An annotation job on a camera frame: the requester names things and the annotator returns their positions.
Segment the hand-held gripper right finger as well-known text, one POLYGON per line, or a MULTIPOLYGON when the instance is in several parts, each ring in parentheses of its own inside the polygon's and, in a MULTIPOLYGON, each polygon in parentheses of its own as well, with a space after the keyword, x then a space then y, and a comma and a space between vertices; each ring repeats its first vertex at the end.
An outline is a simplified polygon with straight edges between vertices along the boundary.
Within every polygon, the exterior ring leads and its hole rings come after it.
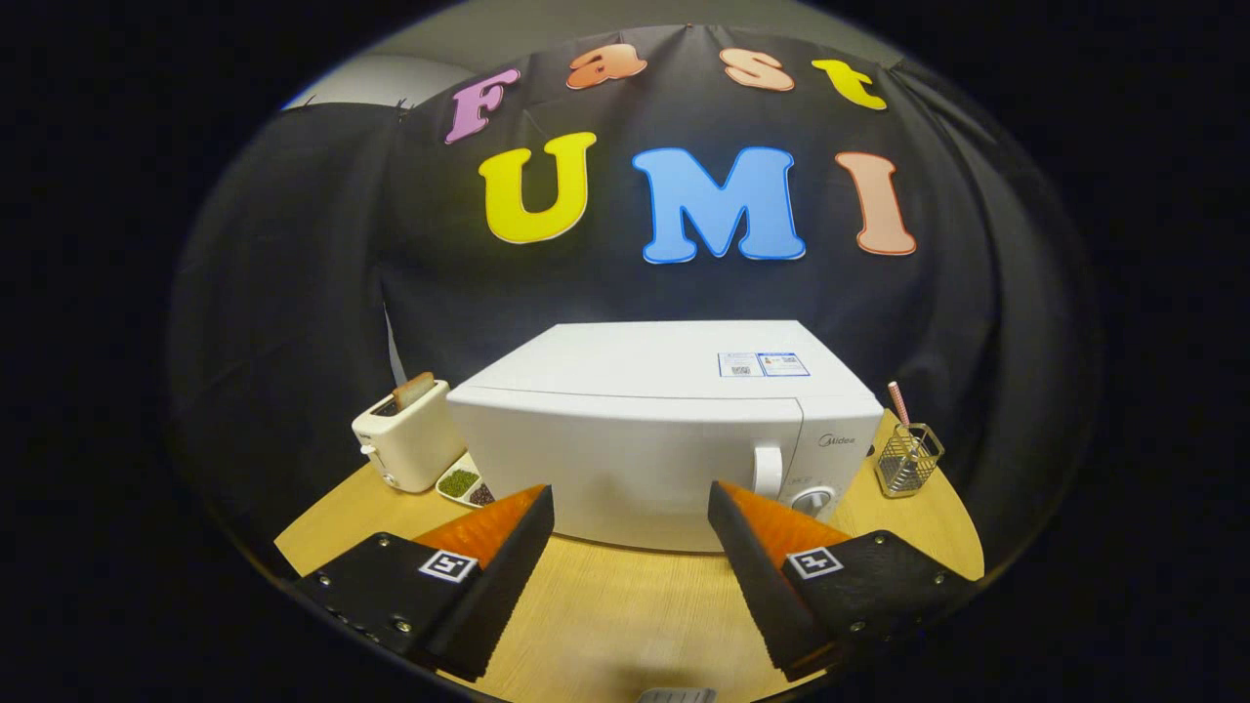
POLYGON ((892 530, 850 537, 732 483, 710 485, 708 520, 791 682, 882 657, 978 590, 892 530))

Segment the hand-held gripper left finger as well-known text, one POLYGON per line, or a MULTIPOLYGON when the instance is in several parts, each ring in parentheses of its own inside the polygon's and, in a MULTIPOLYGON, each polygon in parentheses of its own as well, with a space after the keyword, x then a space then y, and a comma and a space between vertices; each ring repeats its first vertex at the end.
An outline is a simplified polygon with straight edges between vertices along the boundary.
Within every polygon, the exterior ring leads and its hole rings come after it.
POLYGON ((376 530, 292 592, 402 660, 474 682, 485 675, 554 522, 551 485, 536 484, 415 538, 376 530))

